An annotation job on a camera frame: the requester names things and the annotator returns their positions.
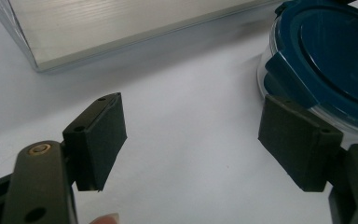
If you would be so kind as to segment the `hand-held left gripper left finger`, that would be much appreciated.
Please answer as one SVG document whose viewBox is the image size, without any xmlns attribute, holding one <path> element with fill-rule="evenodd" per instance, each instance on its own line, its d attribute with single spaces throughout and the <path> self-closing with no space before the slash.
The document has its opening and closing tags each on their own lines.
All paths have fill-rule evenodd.
<svg viewBox="0 0 358 224">
<path fill-rule="evenodd" d="M 62 132 L 79 191 L 103 190 L 127 139 L 120 92 L 95 100 Z"/>
</svg>

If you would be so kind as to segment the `round container with blue lid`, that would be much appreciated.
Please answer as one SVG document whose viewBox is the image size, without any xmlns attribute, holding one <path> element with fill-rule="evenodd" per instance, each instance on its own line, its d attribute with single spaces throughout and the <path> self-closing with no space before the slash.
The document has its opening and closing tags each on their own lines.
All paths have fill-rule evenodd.
<svg viewBox="0 0 358 224">
<path fill-rule="evenodd" d="M 358 133 L 358 8 L 350 1 L 283 2 L 256 75 L 263 95 L 293 100 Z"/>
</svg>

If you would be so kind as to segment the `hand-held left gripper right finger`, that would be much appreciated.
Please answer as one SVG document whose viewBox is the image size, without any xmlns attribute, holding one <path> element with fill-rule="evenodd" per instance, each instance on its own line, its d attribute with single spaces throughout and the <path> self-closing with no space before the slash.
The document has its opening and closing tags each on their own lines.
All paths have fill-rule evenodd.
<svg viewBox="0 0 358 224">
<path fill-rule="evenodd" d="M 302 190 L 321 192 L 343 132 L 296 102 L 265 97 L 258 140 Z"/>
</svg>

